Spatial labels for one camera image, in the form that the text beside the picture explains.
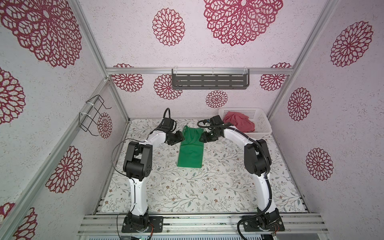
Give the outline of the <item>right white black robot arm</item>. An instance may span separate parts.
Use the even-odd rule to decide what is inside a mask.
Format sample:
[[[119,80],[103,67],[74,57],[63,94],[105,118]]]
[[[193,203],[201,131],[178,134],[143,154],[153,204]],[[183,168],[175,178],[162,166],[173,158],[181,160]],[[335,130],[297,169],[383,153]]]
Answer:
[[[254,218],[265,225],[275,222],[279,213],[273,200],[270,184],[272,160],[265,140],[254,140],[240,130],[232,127],[219,126],[209,132],[203,132],[200,141],[214,142],[219,137],[227,138],[244,150],[244,166],[252,175],[257,188],[257,206],[260,210]]]

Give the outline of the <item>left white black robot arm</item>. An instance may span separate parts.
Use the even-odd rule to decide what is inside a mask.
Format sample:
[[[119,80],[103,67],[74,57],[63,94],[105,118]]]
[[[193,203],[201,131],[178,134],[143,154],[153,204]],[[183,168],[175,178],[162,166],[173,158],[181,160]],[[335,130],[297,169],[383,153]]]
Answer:
[[[127,214],[128,224],[145,229],[150,224],[147,203],[147,178],[153,167],[153,150],[161,144],[173,146],[184,141],[181,131],[152,131],[144,141],[131,141],[128,144],[123,171],[130,182],[131,209]]]

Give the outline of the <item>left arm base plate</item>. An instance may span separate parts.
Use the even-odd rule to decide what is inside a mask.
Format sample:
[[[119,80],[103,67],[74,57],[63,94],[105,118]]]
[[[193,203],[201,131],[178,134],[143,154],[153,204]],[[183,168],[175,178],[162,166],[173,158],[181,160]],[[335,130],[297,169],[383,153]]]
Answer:
[[[161,233],[163,217],[126,216],[121,228],[122,233]]]

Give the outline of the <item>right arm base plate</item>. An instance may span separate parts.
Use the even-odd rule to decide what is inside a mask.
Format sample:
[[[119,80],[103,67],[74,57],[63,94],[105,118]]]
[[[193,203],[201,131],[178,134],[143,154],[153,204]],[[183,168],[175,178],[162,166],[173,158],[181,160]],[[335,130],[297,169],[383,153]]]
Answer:
[[[283,232],[285,226],[280,216],[272,214],[262,215],[257,218],[242,216],[246,232]]]

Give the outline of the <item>green tank top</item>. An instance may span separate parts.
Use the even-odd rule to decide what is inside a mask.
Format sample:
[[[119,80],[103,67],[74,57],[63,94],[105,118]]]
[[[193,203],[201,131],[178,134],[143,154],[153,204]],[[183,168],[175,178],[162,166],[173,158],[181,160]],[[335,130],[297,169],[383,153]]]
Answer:
[[[204,154],[204,143],[200,141],[203,129],[184,126],[182,134],[185,140],[180,145],[177,166],[200,169],[203,165]]]

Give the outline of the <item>pink tank top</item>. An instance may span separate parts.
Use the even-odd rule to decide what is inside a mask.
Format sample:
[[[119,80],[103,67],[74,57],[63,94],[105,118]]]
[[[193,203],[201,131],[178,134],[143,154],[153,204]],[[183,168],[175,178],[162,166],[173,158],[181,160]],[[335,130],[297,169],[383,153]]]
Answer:
[[[248,116],[238,112],[228,112],[223,119],[224,123],[231,123],[237,129],[244,133],[254,132],[256,129],[255,124],[249,119]]]

